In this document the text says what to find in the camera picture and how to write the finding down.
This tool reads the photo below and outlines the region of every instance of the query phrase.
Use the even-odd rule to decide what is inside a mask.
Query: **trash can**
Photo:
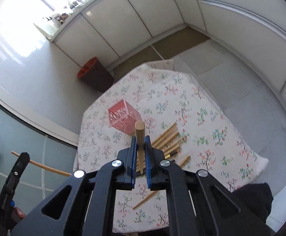
[[[81,68],[77,77],[100,92],[105,92],[114,83],[113,76],[107,71],[102,63],[100,63],[97,57],[88,61]]]

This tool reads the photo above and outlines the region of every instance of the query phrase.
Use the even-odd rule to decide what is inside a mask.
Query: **tablecloth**
[[[177,122],[181,144],[177,160],[190,155],[183,167],[205,169],[229,191],[254,181],[268,160],[254,153],[220,107],[188,74],[171,71],[173,61],[143,64],[114,84],[84,113],[74,169],[100,169],[130,146],[131,136],[109,126],[107,110],[124,98],[146,123],[151,141]],[[160,191],[137,210],[132,207],[148,193],[145,176],[135,189],[117,191],[114,232],[141,232],[168,226],[166,192]]]

